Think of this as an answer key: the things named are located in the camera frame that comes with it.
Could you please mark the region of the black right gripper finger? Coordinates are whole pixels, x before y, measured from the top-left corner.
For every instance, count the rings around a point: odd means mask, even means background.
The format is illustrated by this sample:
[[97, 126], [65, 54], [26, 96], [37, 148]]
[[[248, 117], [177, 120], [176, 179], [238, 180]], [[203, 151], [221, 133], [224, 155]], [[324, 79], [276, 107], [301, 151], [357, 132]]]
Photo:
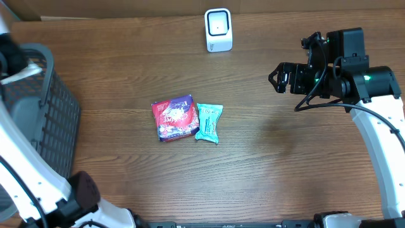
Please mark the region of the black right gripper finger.
[[272, 73], [269, 74], [268, 78], [269, 79], [274, 79], [274, 77], [277, 77], [280, 72], [282, 72], [284, 69], [284, 63], [280, 63]]
[[268, 76], [268, 80], [274, 87], [275, 91], [278, 92], [278, 82], [271, 75]]

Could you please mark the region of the teal snack packet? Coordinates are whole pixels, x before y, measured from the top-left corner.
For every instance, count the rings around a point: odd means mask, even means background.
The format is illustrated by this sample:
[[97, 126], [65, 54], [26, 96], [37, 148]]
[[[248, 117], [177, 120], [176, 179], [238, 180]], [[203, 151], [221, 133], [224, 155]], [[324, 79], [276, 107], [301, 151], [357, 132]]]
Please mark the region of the teal snack packet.
[[196, 140], [205, 140], [218, 144], [217, 125], [223, 112], [223, 106], [220, 104], [198, 103], [197, 108], [199, 111], [199, 131], [195, 134]]

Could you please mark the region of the red purple snack pack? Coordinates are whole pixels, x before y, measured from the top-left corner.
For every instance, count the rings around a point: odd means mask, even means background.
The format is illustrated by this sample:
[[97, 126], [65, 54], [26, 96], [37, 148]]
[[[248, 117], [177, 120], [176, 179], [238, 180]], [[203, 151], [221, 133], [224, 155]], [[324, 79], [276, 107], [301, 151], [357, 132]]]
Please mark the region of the red purple snack pack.
[[199, 131], [199, 117], [191, 94], [151, 105], [158, 139], [173, 141]]

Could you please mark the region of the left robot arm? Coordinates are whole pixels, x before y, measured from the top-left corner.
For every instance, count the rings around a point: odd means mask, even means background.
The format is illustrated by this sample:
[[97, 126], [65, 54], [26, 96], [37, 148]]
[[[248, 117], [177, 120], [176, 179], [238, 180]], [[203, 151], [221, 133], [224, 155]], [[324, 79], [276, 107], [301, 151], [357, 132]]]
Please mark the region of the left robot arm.
[[72, 174], [81, 109], [50, 50], [16, 44], [1, 23], [1, 186], [22, 227], [147, 227]]

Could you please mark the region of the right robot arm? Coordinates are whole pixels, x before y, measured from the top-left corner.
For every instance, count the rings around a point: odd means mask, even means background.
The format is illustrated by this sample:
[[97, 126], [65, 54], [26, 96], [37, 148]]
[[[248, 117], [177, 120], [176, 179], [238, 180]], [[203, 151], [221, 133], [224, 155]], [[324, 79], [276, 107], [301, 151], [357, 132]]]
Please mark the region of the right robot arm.
[[306, 64], [281, 62], [268, 76], [278, 93], [301, 94], [296, 112], [343, 107], [366, 144], [380, 190], [381, 219], [317, 213], [303, 227], [404, 227], [404, 103], [394, 72], [370, 66], [361, 28], [301, 40]]

